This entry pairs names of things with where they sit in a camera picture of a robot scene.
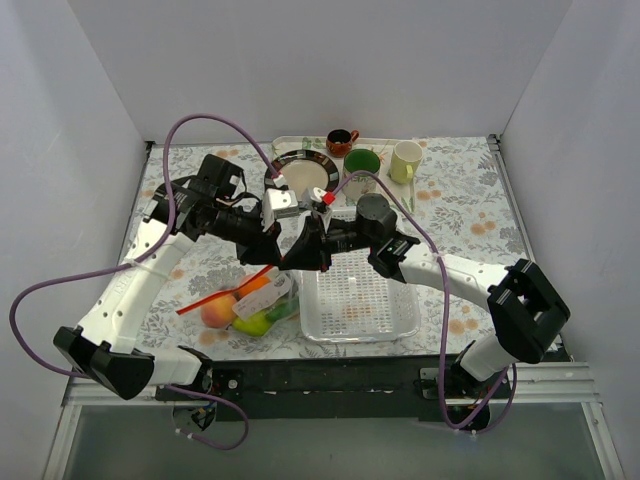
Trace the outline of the clear zip top bag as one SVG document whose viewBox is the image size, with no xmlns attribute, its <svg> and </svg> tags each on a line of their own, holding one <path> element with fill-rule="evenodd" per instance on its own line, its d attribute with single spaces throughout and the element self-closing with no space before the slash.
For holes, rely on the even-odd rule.
<svg viewBox="0 0 640 480">
<path fill-rule="evenodd" d="M 247 295 L 246 297 L 238 300 L 236 298 L 235 293 L 238 287 L 242 284 L 242 281 L 247 277 L 251 278 L 251 277 L 256 277 L 261 275 L 268 276 L 271 279 L 271 282 L 268 285 L 264 286 L 263 288 L 257 291 L 254 291 L 253 293 Z M 292 273 L 281 272 L 274 266 L 266 266 L 257 273 L 245 276 L 242 280 L 236 282 L 233 286 L 222 288 L 216 291 L 215 293 L 210 294 L 188 306 L 178 309 L 176 313 L 179 317 L 201 321 L 200 307 L 203 304 L 207 303 L 208 301 L 212 300 L 213 298 L 216 298 L 218 296 L 225 295 L 225 294 L 233 294 L 235 296 L 235 298 L 237 299 L 237 302 L 233 306 L 233 310 L 235 311 L 237 317 L 240 317 L 243 320 L 246 320 L 251 315 L 257 312 L 264 312 L 265 314 L 267 314 L 269 310 L 271 310 L 276 304 L 280 302 L 292 300 L 294 298 L 297 298 L 299 300 L 299 287 L 298 287 L 298 282 Z M 288 320 L 290 318 L 279 320 L 273 323 L 271 329 L 278 322 Z M 232 323 L 228 325 L 226 328 L 222 328 L 222 329 L 234 330 L 232 327 Z"/>
</svg>

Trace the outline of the white plastic basket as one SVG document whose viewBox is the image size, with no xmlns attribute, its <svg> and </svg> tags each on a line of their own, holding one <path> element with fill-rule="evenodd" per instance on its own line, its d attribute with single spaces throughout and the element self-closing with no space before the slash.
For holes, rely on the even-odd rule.
<svg viewBox="0 0 640 480">
<path fill-rule="evenodd" d="M 318 343 L 394 341 L 416 334 L 416 289 L 380 276 L 366 250 L 334 254 L 325 272 L 299 274 L 303 335 Z"/>
</svg>

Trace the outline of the green fake pear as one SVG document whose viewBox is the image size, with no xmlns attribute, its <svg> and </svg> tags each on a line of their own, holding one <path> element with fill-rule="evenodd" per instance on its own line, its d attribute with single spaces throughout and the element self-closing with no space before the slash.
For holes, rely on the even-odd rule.
<svg viewBox="0 0 640 480">
<path fill-rule="evenodd" d="M 252 337 L 265 335 L 271 329 L 272 325 L 273 323 L 267 318 L 264 312 L 257 312 L 246 320 L 237 317 L 232 322 L 234 330 Z"/>
</svg>

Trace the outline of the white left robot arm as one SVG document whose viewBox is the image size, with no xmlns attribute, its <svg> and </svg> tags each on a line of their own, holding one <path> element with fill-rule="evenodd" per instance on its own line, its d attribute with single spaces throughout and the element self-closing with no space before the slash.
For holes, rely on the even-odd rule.
<svg viewBox="0 0 640 480">
<path fill-rule="evenodd" d="M 236 191 L 244 182 L 241 167 L 208 154 L 196 174 L 157 187 L 124 271 L 75 328 L 62 327 L 54 336 L 75 368 L 125 400 L 149 385 L 178 385 L 193 400 L 211 392 L 211 362 L 204 354 L 187 347 L 143 352 L 136 338 L 169 274 L 200 236 L 234 243 L 243 264 L 279 264 L 279 227 L 263 228 L 259 205 L 246 212 L 235 203 L 248 195 Z"/>
</svg>

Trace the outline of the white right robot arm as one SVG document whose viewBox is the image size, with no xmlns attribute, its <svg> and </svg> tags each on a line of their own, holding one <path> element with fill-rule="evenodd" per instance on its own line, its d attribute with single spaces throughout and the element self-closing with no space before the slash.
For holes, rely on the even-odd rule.
<svg viewBox="0 0 640 480">
<path fill-rule="evenodd" d="M 325 272 L 333 255 L 366 249 L 380 276 L 435 288 L 484 309 L 493 334 L 472 341 L 445 371 L 445 385 L 464 397 L 479 395 L 494 374 L 513 363 L 542 361 L 570 309 L 536 263 L 520 259 L 503 266 L 438 255 L 397 223 L 396 212 L 380 194 L 361 197 L 351 221 L 307 214 L 281 266 Z"/>
</svg>

